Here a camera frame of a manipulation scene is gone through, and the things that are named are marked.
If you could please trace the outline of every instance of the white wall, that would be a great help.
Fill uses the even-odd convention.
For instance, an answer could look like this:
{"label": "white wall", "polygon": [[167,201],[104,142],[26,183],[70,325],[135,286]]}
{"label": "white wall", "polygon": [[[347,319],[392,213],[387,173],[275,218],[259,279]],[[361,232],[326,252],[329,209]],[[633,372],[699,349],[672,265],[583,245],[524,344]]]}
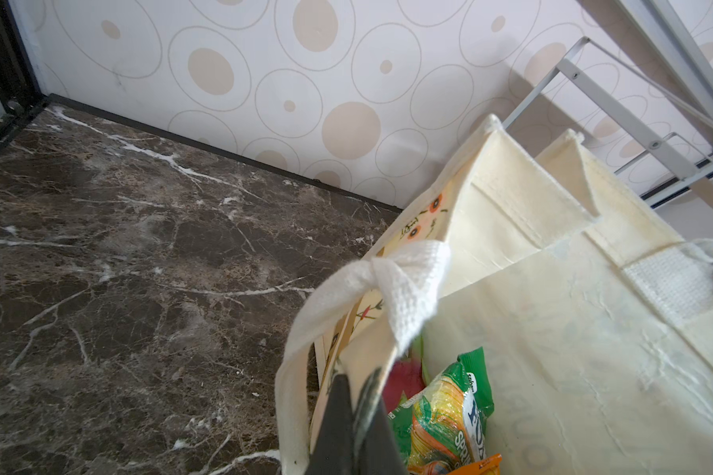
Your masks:
{"label": "white wall", "polygon": [[[581,36],[674,87],[613,0],[10,3],[43,92],[400,207],[481,116],[507,116]],[[677,4],[713,60],[713,0]],[[587,47],[578,64],[657,133],[712,150],[604,53]],[[569,127],[611,169],[641,151],[565,78],[543,98],[510,129],[531,154]],[[642,193],[666,175],[650,157],[620,178]]]}

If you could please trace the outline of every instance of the metal rack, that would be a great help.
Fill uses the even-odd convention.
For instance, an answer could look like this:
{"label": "metal rack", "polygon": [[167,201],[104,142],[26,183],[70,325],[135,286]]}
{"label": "metal rack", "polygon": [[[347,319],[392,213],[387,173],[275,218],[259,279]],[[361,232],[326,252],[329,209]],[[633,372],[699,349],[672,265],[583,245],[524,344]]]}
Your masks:
{"label": "metal rack", "polygon": [[[512,125],[515,119],[518,119],[518,117],[538,97],[543,89],[554,78],[556,78],[558,74],[563,74],[584,94],[586,94],[589,99],[597,104],[600,109],[604,110],[611,119],[615,120],[621,128],[624,128],[645,148],[645,152],[642,153],[641,157],[646,154],[651,154],[676,176],[678,180],[677,182],[667,186],[659,192],[656,192],[654,195],[647,197],[645,201],[648,204],[656,204],[657,202],[663,201],[671,195],[680,193],[681,190],[689,187],[695,194],[700,196],[705,203],[713,208],[713,184],[708,178],[708,175],[713,174],[713,156],[708,157],[709,163],[704,166],[698,167],[694,163],[691,163],[668,144],[667,139],[670,138],[669,136],[661,137],[656,134],[647,126],[647,124],[642,122],[641,119],[632,114],[627,108],[623,107],[614,97],[610,95],[608,91],[603,89],[599,84],[585,74],[585,72],[573,62],[573,59],[590,43],[601,52],[604,52],[606,55],[611,57],[617,63],[627,68],[637,77],[660,90],[666,95],[668,100],[671,100],[675,105],[684,109],[695,118],[701,120],[703,124],[713,129],[713,119],[706,116],[698,109],[695,109],[684,100],[681,100],[660,84],[657,84],[655,81],[652,81],[643,74],[639,73],[636,69],[623,62],[617,56],[608,52],[599,44],[591,41],[591,39],[587,36],[582,37],[578,42],[576,42],[575,45],[573,45],[573,47],[562,57],[560,62],[552,68],[552,70],[541,80],[541,82],[539,82],[539,84],[536,85],[530,94],[523,99],[523,101],[515,108],[507,119],[503,121],[503,126],[508,128]],[[632,162],[636,163],[641,159],[641,157],[638,156],[633,158]]]}

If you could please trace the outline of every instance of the marble countertop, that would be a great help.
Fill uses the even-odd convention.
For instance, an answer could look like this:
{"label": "marble countertop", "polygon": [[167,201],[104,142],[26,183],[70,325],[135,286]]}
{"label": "marble countertop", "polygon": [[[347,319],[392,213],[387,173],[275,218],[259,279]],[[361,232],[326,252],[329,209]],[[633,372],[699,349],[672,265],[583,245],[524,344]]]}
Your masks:
{"label": "marble countertop", "polygon": [[396,216],[49,105],[0,154],[0,474],[277,473],[290,322]]}

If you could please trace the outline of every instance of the beige circle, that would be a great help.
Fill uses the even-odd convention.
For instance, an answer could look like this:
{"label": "beige circle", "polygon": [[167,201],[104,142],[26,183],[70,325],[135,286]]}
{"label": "beige circle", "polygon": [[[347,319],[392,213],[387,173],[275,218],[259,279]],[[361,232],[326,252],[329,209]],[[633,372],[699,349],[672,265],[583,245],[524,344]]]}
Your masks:
{"label": "beige circle", "polygon": [[383,74],[388,74],[393,68],[394,65],[389,60],[385,60],[380,63],[380,72],[382,72]]}
{"label": "beige circle", "polygon": [[605,138],[614,134],[620,130],[618,123],[611,119],[609,116],[605,116],[594,128],[594,137]]}
{"label": "beige circle", "polygon": [[560,62],[567,51],[562,43],[550,43],[537,51],[525,66],[523,75],[526,81],[538,84]]}
{"label": "beige circle", "polygon": [[623,148],[620,149],[620,152],[618,155],[622,158],[631,158],[631,157],[636,157],[637,155],[641,154],[644,151],[644,147],[639,145],[639,142],[632,140],[628,144],[624,145]]}
{"label": "beige circle", "polygon": [[323,172],[317,173],[314,177],[315,180],[319,180],[326,185],[331,185],[336,188],[341,187],[341,177],[337,173],[331,172],[330,170],[325,170]]}
{"label": "beige circle", "polygon": [[502,28],[504,28],[504,23],[507,22],[507,19],[504,18],[502,15],[499,15],[498,17],[494,18],[494,21],[491,23],[491,31],[494,33],[499,32]]}
{"label": "beige circle", "polygon": [[[143,79],[161,66],[164,48],[159,31],[137,0],[96,2],[95,7],[92,2],[80,0],[52,0],[46,3],[51,4],[58,20],[58,24],[51,28],[60,27],[82,54],[115,77]],[[107,11],[111,12],[114,20],[123,21],[121,25],[115,25],[117,29],[121,28],[122,41],[112,42],[101,37],[100,32],[108,35],[103,31],[102,22]]]}
{"label": "beige circle", "polygon": [[322,123],[322,143],[334,157],[354,160],[372,150],[380,138],[380,118],[364,103],[343,103]]}
{"label": "beige circle", "polygon": [[103,33],[105,33],[108,38],[118,40],[122,37],[122,32],[112,21],[103,20],[100,22],[100,27],[103,28]]}
{"label": "beige circle", "polygon": [[700,51],[703,52],[705,57],[708,59],[708,62],[713,61],[713,42],[700,45]]}
{"label": "beige circle", "polygon": [[288,169],[288,162],[283,157],[283,154],[275,150],[265,150],[256,156],[256,160],[267,165],[274,166],[283,170]]}
{"label": "beige circle", "polygon": [[301,0],[294,11],[295,38],[313,52],[325,51],[338,34],[338,16],[328,0]]}
{"label": "beige circle", "polygon": [[214,96],[227,94],[235,84],[233,67],[213,49],[198,48],[191,52],[188,71],[199,88]]}

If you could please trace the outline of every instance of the green snack package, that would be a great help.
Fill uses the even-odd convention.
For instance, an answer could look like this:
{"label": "green snack package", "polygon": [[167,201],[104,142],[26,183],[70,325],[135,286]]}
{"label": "green snack package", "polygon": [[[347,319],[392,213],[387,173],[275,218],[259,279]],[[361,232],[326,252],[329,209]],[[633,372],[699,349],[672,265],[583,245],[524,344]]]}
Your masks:
{"label": "green snack package", "polygon": [[458,356],[389,419],[409,473],[443,475],[486,459],[486,419],[493,412],[484,349],[478,348]]}

